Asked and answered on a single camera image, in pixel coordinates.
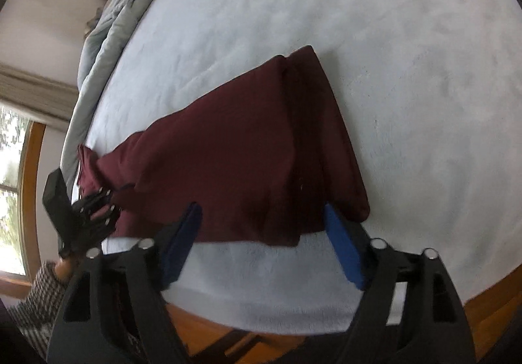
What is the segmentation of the left checkered sleeve forearm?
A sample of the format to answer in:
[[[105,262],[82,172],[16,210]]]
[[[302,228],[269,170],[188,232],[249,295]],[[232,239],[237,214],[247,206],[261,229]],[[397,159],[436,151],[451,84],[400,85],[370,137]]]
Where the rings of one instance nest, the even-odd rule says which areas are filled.
[[[7,308],[15,326],[43,359],[47,356],[57,313],[69,283],[57,280],[54,274],[56,263],[43,263],[26,299]]]

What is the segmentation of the person's left hand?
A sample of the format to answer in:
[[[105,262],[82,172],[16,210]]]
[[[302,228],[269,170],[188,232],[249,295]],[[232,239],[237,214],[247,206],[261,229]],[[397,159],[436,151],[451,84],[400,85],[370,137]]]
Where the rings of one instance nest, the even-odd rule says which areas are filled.
[[[78,265],[79,260],[73,255],[68,256],[66,259],[61,258],[54,267],[54,274],[57,280],[59,280],[60,283],[67,284],[71,280]]]

